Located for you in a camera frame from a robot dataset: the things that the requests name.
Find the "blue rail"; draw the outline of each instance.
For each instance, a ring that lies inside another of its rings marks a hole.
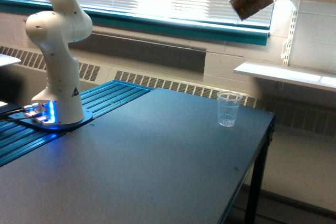
[[[81,94],[85,109],[96,119],[150,92],[152,89],[122,81],[110,81]],[[64,135],[32,129],[15,122],[0,122],[0,167]]]

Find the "black metal leg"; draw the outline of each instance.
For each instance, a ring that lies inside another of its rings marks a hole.
[[[255,162],[251,180],[250,192],[248,195],[247,208],[245,213],[245,224],[254,224],[256,219],[258,200],[261,190],[262,177],[264,176],[264,169],[267,158],[268,146],[271,140],[272,130],[269,130],[266,141],[264,142]]]

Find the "white shelf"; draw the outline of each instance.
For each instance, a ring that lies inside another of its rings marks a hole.
[[[336,75],[275,64],[246,61],[234,73],[281,81],[306,87],[336,91]]]
[[[18,58],[0,54],[0,67],[21,62]]]

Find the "teal window frame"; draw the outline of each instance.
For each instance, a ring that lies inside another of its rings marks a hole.
[[[30,15],[44,10],[52,10],[50,3],[29,0],[0,0],[0,11]],[[230,24],[209,24],[178,19],[157,19],[141,15],[114,12],[110,10],[83,7],[98,26],[135,30],[192,40],[233,41],[265,46],[269,37],[269,27],[238,26]]]

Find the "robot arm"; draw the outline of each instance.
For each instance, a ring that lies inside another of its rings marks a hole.
[[[47,66],[47,87],[32,99],[39,109],[28,115],[43,113],[35,120],[44,125],[67,125],[84,118],[78,60],[68,43],[88,37],[92,21],[77,0],[50,2],[54,11],[33,14],[26,23],[27,35],[41,49]]]

